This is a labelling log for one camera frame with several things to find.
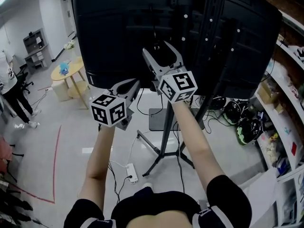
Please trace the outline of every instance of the black monitor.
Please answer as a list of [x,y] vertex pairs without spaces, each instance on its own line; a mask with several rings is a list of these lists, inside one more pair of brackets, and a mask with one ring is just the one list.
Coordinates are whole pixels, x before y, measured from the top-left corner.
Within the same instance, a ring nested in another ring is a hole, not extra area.
[[[204,49],[198,52],[202,37],[206,0],[74,0],[76,27],[88,81],[99,88],[110,88],[128,78],[138,78],[149,88],[154,75],[148,69],[142,48],[155,38],[168,41],[181,50],[180,8],[188,9],[183,59],[198,84],[197,95],[208,88],[208,61]],[[236,19],[240,24],[233,63],[227,70],[218,94],[225,97],[251,97],[268,65],[280,30],[282,15],[265,0],[224,0],[212,45],[221,44],[225,24]]]

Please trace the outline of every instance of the black chair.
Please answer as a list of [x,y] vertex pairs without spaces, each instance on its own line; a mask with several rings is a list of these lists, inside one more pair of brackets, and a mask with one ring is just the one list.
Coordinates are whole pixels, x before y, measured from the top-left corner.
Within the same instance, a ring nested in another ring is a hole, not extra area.
[[27,65],[21,66],[20,67],[20,72],[16,74],[17,80],[18,82],[20,82],[21,84],[21,90],[24,91],[26,90],[28,92],[28,94],[30,94],[30,91],[27,89],[27,87],[29,85],[34,85],[33,82],[29,82],[27,83],[27,75],[29,74],[28,72],[24,72],[25,68],[27,67]]

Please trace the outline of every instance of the small stool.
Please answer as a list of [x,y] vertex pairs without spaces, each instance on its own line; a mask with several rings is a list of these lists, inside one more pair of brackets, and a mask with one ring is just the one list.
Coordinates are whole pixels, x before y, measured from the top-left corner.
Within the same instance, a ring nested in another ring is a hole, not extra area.
[[58,101],[66,101],[70,99],[67,94],[68,86],[64,80],[53,81],[52,88],[57,95]]

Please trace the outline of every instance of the floor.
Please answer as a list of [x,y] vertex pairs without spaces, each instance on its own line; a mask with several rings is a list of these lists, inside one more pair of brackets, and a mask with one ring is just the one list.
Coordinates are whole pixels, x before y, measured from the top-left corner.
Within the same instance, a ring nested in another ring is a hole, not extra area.
[[[40,99],[45,90],[51,86],[51,72],[60,62],[73,59],[80,55],[77,45],[76,53],[65,51],[59,59],[47,70],[39,70],[30,80],[34,85],[27,96],[32,104]],[[100,94],[102,89],[91,86],[85,93],[85,100]],[[139,129],[157,147],[160,147],[162,132],[150,132],[148,116],[142,115],[136,109],[135,101],[131,109],[135,112],[133,119],[124,132],[116,129],[111,151],[111,160],[126,165],[133,163],[139,181],[132,185],[126,181],[121,192],[121,198],[126,198],[138,191],[145,182],[151,182],[156,192],[169,190],[182,191],[180,170],[176,157],[163,159],[151,172],[143,178],[142,174],[154,162],[156,155],[140,139],[136,139]],[[149,108],[160,108],[161,101],[156,93],[144,90],[139,108],[148,112]],[[21,198],[27,200],[34,208],[27,212],[32,218],[38,219],[47,227],[62,227],[67,213],[70,211],[77,194],[82,186],[86,163],[97,137],[97,123],[90,112],[84,108],[80,99],[58,102],[53,91],[48,91],[46,97],[40,101],[38,108],[42,113],[35,117],[40,125],[37,129],[16,128],[22,121],[10,118],[4,129],[4,137],[10,144],[16,144],[15,153],[25,154],[24,158],[15,157],[12,161],[11,172],[18,179],[15,184],[21,190]],[[261,157],[255,146],[241,147],[236,139],[234,127],[226,127],[217,121],[211,121],[211,134],[206,137],[224,172],[237,184],[263,171]],[[175,151],[177,141],[171,133],[167,151]],[[120,189],[126,177],[125,169],[115,163],[112,164],[117,186]],[[206,200],[206,194],[201,187],[198,176],[188,164],[181,161],[186,193],[195,200]],[[114,194],[114,179],[108,172],[105,192],[104,216],[110,218],[113,207],[117,202]],[[266,223],[271,224],[268,216]],[[38,227],[33,223],[22,223],[22,227]]]

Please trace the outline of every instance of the box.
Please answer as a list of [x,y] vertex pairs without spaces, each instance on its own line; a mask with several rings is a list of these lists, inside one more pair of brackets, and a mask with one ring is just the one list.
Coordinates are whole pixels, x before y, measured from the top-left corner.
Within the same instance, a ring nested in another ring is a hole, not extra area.
[[268,85],[265,82],[261,83],[261,86],[257,92],[259,96],[261,97],[262,101],[265,104],[272,104],[274,103],[279,96],[278,92],[272,92],[272,90],[268,87]]

